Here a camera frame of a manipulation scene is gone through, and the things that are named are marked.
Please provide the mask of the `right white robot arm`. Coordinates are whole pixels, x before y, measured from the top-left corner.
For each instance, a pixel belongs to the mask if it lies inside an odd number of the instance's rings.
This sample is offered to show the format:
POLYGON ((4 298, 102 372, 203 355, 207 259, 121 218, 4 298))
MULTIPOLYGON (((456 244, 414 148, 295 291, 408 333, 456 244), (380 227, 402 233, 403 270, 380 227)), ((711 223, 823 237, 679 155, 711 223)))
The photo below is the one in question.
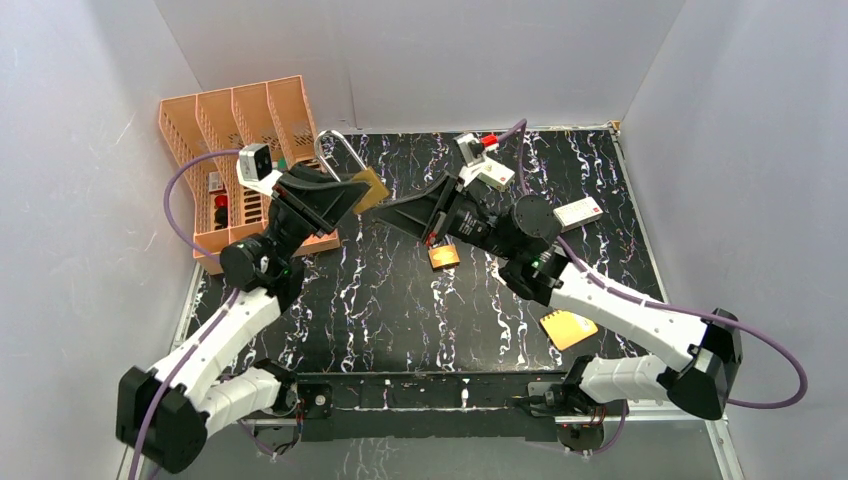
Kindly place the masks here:
POLYGON ((734 317, 711 321, 684 314, 624 287, 571 257, 558 244, 561 224, 551 204, 522 195, 501 211, 470 186, 443 174, 427 189, 375 209, 377 221, 427 245, 444 236, 504 260, 499 277, 518 297, 570 312, 645 349, 640 357, 584 357, 563 386, 565 405, 577 414, 616 400, 669 401, 684 412, 718 420, 741 364, 734 317))

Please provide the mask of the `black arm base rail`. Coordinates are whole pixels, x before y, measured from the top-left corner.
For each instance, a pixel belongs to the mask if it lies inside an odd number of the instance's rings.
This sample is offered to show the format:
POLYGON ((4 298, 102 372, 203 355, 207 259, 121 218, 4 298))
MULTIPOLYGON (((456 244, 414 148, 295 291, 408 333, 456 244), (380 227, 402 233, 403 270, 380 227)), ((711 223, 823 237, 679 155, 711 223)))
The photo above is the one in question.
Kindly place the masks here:
POLYGON ((668 401, 591 404, 562 374, 298 375, 263 364, 192 396, 131 370, 119 385, 116 434, 171 473, 185 470, 225 427, 291 427, 300 442, 394 437, 521 438, 576 451, 611 442, 621 419, 687 421, 668 401))

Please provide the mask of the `brass padlock centre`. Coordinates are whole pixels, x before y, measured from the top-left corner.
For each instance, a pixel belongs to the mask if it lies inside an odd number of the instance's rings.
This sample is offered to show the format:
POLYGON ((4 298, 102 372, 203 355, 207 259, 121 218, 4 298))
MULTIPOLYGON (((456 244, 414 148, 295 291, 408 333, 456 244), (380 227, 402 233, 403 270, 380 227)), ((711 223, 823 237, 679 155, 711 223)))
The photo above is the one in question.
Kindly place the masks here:
POLYGON ((433 271, 454 268, 460 264, 460 257, 455 245, 445 244, 433 247, 427 253, 433 271))

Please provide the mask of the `white red small box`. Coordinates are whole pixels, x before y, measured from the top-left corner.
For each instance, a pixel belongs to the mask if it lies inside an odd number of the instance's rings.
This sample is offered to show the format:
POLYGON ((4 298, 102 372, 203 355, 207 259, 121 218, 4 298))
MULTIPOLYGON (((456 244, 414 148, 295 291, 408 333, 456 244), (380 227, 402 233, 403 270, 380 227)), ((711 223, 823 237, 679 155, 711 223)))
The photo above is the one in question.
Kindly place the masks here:
POLYGON ((553 213, 561 224, 561 231, 567 232, 598 220, 604 211, 596 200, 587 196, 578 201, 556 207, 553 209, 553 213))

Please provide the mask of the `orange plastic file organizer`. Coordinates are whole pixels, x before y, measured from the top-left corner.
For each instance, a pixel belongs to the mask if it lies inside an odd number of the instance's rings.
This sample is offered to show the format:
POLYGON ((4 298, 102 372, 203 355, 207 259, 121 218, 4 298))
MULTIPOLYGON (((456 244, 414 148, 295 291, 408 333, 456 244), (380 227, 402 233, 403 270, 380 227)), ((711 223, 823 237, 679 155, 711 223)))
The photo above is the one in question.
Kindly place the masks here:
POLYGON ((159 127, 178 165, 208 152, 226 153, 190 167, 182 176, 195 202, 194 227, 188 235, 198 246, 193 257, 211 275, 222 271, 217 256, 225 246, 268 225, 269 198, 239 184, 239 150, 264 143, 275 166, 320 166, 313 148, 317 131, 301 76, 165 99, 159 127), (229 224, 215 230, 213 199, 218 194, 228 196, 229 224))

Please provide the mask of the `brass padlock long shackle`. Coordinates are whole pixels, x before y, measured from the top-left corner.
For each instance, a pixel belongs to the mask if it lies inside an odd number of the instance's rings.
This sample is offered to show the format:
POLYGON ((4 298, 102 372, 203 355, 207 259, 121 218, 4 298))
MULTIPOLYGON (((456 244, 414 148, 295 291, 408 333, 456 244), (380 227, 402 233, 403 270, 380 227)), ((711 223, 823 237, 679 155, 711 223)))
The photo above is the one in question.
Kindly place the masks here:
POLYGON ((340 142, 348 151, 348 153, 353 158, 358 167, 358 169, 353 172, 345 173, 346 180, 351 180, 354 182, 364 182, 367 183, 369 186, 367 193, 353 207, 352 212, 356 215, 361 215, 367 210, 376 207, 382 201, 386 200, 389 197, 390 192, 384 184, 382 178, 372 167, 369 167, 365 163, 365 161, 353 149, 350 142, 340 132, 336 130, 323 130, 319 132, 314 139, 315 158, 317 159, 323 170, 336 181, 342 180, 341 175, 338 174, 335 169, 328 163, 327 157, 325 155, 322 139, 327 136, 333 137, 338 142, 340 142))

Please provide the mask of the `red black item in organizer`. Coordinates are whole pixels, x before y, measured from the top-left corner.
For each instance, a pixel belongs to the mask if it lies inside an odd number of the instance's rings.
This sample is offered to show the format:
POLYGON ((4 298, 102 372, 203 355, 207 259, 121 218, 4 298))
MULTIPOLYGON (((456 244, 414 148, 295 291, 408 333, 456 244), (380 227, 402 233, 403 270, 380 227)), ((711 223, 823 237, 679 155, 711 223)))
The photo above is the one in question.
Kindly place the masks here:
POLYGON ((218 194, 213 199, 213 222, 214 229, 220 230, 228 227, 229 224, 229 199, 226 194, 218 194))

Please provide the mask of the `silver key bunch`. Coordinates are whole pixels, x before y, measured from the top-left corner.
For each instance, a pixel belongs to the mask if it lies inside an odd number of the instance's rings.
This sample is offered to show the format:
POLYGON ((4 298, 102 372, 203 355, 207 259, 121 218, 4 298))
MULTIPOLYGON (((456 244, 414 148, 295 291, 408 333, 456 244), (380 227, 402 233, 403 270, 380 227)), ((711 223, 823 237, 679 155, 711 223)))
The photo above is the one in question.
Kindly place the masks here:
POLYGON ((500 283, 501 285, 506 286, 507 282, 500 275, 499 270, 500 270, 500 266, 496 262, 493 262, 488 266, 488 272, 489 272, 490 276, 493 279, 495 279, 498 283, 500 283))

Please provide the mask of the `white green small box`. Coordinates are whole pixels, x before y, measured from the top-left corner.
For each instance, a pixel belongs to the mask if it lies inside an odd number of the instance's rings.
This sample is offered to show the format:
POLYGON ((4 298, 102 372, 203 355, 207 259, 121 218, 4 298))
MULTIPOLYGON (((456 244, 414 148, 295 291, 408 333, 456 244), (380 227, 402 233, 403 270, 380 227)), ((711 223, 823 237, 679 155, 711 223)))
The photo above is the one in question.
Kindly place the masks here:
POLYGON ((490 161, 484 163, 477 178, 491 188, 505 191, 514 181, 515 172, 501 163, 490 161))

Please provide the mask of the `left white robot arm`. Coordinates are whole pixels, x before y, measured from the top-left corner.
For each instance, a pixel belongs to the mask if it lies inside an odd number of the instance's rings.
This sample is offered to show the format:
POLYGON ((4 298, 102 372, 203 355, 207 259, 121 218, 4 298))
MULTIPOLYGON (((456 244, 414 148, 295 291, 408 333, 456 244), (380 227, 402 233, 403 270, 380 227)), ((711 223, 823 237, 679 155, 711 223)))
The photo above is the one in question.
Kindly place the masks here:
POLYGON ((132 447, 128 478, 142 459, 170 473, 185 470, 207 440, 256 411, 294 411, 299 391, 282 368, 250 368, 224 383, 223 369, 258 333, 297 301, 304 265, 296 251, 312 235, 329 233, 366 196, 370 185, 309 167, 239 173, 241 186, 270 200, 267 228, 220 252, 233 291, 212 319, 181 346, 119 381, 116 436, 132 447))

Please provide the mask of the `orange spiral notebook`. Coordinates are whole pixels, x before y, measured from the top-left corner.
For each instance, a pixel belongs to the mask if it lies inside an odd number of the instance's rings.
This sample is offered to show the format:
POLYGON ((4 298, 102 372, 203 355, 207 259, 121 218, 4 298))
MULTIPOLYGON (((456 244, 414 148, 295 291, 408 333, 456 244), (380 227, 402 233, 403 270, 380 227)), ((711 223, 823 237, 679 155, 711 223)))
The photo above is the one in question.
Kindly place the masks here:
POLYGON ((556 310, 544 316, 540 326, 559 351, 578 344, 599 330, 593 321, 564 310, 556 310))

